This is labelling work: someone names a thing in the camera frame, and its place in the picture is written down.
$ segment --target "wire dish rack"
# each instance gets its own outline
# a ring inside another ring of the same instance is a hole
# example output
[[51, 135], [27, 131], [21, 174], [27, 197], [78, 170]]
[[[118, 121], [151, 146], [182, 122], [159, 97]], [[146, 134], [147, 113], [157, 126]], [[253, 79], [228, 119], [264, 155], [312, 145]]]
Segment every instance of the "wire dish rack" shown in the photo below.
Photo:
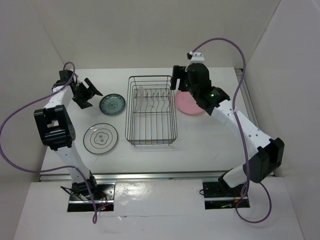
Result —
[[138, 146], [170, 145], [178, 136], [171, 76], [131, 76], [128, 82], [125, 138]]

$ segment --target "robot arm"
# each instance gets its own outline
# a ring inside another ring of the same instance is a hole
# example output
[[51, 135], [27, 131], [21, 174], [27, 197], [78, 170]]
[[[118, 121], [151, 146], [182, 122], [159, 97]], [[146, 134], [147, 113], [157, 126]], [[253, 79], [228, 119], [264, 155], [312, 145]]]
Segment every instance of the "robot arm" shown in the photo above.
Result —
[[[88, 102], [89, 99], [94, 95], [102, 96], [102, 94], [88, 78], [84, 80], [88, 84], [88, 88], [82, 82], [73, 79], [69, 86], [60, 91], [70, 79], [72, 71], [62, 70], [59, 74], [60, 80], [52, 87], [52, 92], [59, 92], [50, 98], [44, 108], [34, 111], [34, 119], [42, 143], [50, 147], [66, 165], [77, 167], [85, 176], [94, 193], [97, 182], [73, 144], [76, 132], [65, 106], [68, 106], [72, 98], [81, 109], [84, 109], [92, 106]], [[72, 179], [72, 191], [76, 195], [87, 196], [89, 193], [82, 176], [74, 168], [68, 168], [68, 171]]]
[[[190, 92], [200, 108], [219, 120], [236, 137], [240, 138], [232, 101], [221, 88], [212, 86], [209, 70], [203, 64], [205, 60], [203, 54], [190, 52], [187, 56], [190, 59], [187, 66], [175, 65], [173, 67], [171, 89], [176, 89], [177, 79], [180, 79], [179, 90]], [[272, 139], [258, 129], [238, 109], [235, 111], [241, 122], [247, 143], [250, 180], [260, 183], [281, 165], [284, 142], [280, 138]], [[245, 183], [247, 181], [246, 172], [246, 164], [225, 172], [219, 178], [221, 188], [228, 191]]]

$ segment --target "blue patterned plate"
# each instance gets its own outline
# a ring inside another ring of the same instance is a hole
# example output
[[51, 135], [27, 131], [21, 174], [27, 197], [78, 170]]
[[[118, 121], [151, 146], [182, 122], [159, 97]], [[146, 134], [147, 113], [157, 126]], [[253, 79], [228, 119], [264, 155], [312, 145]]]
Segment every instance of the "blue patterned plate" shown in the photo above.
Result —
[[99, 104], [101, 112], [106, 115], [117, 115], [125, 109], [125, 106], [124, 97], [116, 93], [104, 96]]

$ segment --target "tabletop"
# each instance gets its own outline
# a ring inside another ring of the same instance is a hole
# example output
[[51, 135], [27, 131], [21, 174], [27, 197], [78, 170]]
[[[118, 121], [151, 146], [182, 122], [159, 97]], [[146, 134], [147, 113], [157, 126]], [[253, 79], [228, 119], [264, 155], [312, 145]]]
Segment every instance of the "tabletop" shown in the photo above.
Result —
[[[234, 68], [209, 68], [212, 85], [222, 88], [232, 98], [238, 85]], [[124, 68], [124, 69], [77, 69], [78, 79], [89, 78], [105, 96], [120, 94], [127, 98], [130, 76], [171, 75], [172, 68]], [[76, 131], [75, 146], [93, 174], [114, 173], [168, 173], [197, 171], [226, 171], [243, 164], [244, 151], [240, 139], [215, 118], [204, 113], [190, 116], [176, 110], [177, 139], [167, 148], [137, 148], [125, 138], [126, 111], [116, 116], [103, 114], [99, 109], [102, 97], [89, 100], [92, 107], [80, 109], [71, 101], [67, 111]], [[244, 98], [239, 92], [236, 105], [248, 116]], [[118, 143], [106, 154], [96, 155], [87, 151], [83, 138], [87, 129], [98, 123], [107, 123], [118, 132]], [[49, 148], [42, 170], [62, 166], [63, 162]], [[61, 169], [45, 175], [68, 174]]]

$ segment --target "small dish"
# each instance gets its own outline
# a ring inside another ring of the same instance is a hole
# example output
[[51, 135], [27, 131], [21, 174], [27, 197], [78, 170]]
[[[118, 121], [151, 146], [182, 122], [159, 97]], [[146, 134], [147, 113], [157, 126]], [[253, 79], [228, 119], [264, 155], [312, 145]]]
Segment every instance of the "small dish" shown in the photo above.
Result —
[[113, 93], [104, 96], [99, 104], [101, 112], [106, 115], [113, 116], [121, 113], [126, 106], [126, 101], [123, 96]]
[[83, 145], [92, 154], [105, 154], [118, 142], [118, 132], [110, 124], [99, 123], [90, 127], [84, 134]]

